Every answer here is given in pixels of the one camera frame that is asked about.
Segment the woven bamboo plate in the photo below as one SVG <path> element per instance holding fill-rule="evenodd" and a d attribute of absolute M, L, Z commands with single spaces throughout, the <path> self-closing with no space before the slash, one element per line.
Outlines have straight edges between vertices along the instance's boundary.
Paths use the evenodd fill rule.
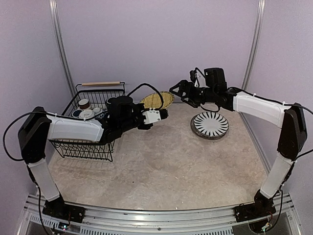
<path fill-rule="evenodd" d="M 167 91 L 161 91 L 160 94 L 163 98 L 162 109 L 166 109 L 174 102 L 174 95 Z M 144 97 L 140 103 L 143 103 L 145 108 L 153 109 L 159 108 L 162 104 L 161 99 L 157 93 L 153 93 Z"/>

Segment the grey deer print plate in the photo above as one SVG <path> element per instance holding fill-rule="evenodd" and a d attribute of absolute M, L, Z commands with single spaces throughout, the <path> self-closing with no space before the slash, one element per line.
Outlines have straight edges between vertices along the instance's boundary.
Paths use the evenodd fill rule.
<path fill-rule="evenodd" d="M 209 137 L 205 137 L 204 135 L 201 135 L 201 134 L 199 134 L 199 133 L 197 133 L 197 132 L 195 131 L 195 128 L 192 127 L 191 121 L 190 121 L 190 127 L 191 127 L 192 132 L 193 132 L 196 136 L 198 136 L 198 137 L 200 137 L 200 138 L 202 138 L 202 139 L 215 141 L 215 140 L 219 140 L 219 139 L 223 138 L 223 137 L 228 133 L 228 131 L 227 131 L 227 133 L 226 133 L 224 136 L 219 137 L 219 138 L 209 138 Z"/>

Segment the black white striped plate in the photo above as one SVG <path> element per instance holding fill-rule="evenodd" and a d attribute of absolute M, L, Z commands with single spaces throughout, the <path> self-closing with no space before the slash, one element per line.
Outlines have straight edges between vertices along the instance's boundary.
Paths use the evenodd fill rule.
<path fill-rule="evenodd" d="M 205 137 L 219 138 L 224 136 L 229 130 L 227 119 L 214 112 L 202 112 L 193 117 L 191 121 L 195 131 Z"/>

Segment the white floral print mug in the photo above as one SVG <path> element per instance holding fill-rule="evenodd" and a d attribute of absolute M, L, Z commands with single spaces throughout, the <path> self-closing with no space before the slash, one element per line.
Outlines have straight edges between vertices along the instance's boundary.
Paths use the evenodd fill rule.
<path fill-rule="evenodd" d="M 82 110 L 79 114 L 79 118 L 81 119 L 89 119 L 94 117 L 94 111 L 91 109 Z"/>

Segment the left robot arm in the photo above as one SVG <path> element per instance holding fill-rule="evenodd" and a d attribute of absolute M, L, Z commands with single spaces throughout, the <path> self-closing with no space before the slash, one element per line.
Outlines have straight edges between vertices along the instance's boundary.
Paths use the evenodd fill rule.
<path fill-rule="evenodd" d="M 49 203 L 50 211 L 62 218 L 68 214 L 68 206 L 45 160 L 47 140 L 82 140 L 107 144 L 133 128 L 149 130 L 155 122 L 166 118 L 166 109 L 145 108 L 142 103 L 135 104 L 129 96 L 109 98 L 107 115 L 101 120 L 62 117 L 46 112 L 43 107 L 36 107 L 18 131 L 22 159 L 33 182 Z"/>

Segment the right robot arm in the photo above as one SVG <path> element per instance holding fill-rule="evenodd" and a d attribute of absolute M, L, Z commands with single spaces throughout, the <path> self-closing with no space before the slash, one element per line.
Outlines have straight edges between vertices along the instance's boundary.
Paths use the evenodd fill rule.
<path fill-rule="evenodd" d="M 276 157 L 250 206 L 250 213 L 261 217 L 272 206 L 273 197 L 288 180 L 296 161 L 302 157 L 301 150 L 308 137 L 305 107 L 299 103 L 288 104 L 260 97 L 236 87 L 228 88 L 224 82 L 196 87 L 192 82 L 182 80 L 169 91 L 192 107 L 213 103 L 219 108 L 262 120 L 276 129 Z"/>

